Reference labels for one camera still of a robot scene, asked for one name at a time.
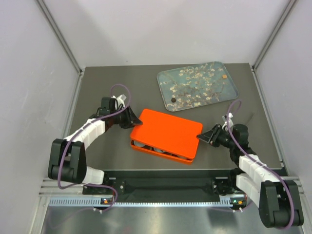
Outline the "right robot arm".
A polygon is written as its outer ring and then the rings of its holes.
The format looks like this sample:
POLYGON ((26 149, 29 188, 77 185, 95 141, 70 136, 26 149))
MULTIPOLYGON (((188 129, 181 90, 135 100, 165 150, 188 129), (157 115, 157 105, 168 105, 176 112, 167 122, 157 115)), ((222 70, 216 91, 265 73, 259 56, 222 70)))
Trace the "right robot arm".
POLYGON ((237 168, 230 171, 228 188, 233 193, 243 191, 257 206, 259 216, 267 228, 301 226, 304 215, 299 189, 293 180, 284 180, 263 164, 249 147, 248 127, 235 124, 231 131, 219 124, 197 135, 199 140, 213 147, 229 149, 231 160, 237 168))

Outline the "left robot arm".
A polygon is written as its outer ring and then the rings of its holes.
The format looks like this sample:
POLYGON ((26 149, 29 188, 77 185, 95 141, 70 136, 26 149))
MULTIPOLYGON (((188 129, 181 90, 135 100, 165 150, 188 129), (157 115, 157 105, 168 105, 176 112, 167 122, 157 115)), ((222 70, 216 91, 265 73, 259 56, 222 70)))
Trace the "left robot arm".
POLYGON ((52 142, 48 177, 58 182, 60 189, 76 184, 93 184, 99 193, 109 191, 111 182, 105 172, 87 166, 86 149, 113 125, 133 128, 143 122, 131 107, 102 107, 70 136, 52 142))

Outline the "orange box lid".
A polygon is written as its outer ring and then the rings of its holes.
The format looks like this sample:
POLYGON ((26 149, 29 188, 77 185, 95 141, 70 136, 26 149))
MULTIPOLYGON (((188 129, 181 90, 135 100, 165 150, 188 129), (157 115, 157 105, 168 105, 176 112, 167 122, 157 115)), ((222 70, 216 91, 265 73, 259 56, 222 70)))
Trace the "orange box lid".
POLYGON ((203 124, 162 112, 144 109, 139 117, 142 125, 130 134, 137 141, 186 158, 195 158, 203 124))

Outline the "orange chocolate box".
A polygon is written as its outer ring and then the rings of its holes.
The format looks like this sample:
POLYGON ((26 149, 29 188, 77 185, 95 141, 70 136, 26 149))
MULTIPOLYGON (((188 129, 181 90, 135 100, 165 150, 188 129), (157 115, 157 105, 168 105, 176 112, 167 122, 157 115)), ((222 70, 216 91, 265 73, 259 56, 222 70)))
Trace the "orange chocolate box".
POLYGON ((173 153, 158 153, 154 151, 154 148, 148 145, 145 145, 144 147, 137 147, 135 144, 137 143, 137 141, 132 140, 130 145, 132 147, 132 149, 137 150, 139 152, 142 153, 146 153, 146 154, 150 154, 153 156, 158 156, 161 158, 165 158, 168 160, 172 160, 172 161, 176 161, 176 162, 180 162, 180 163, 184 163, 184 164, 192 164, 194 159, 193 158, 186 158, 184 156, 179 156, 173 153))

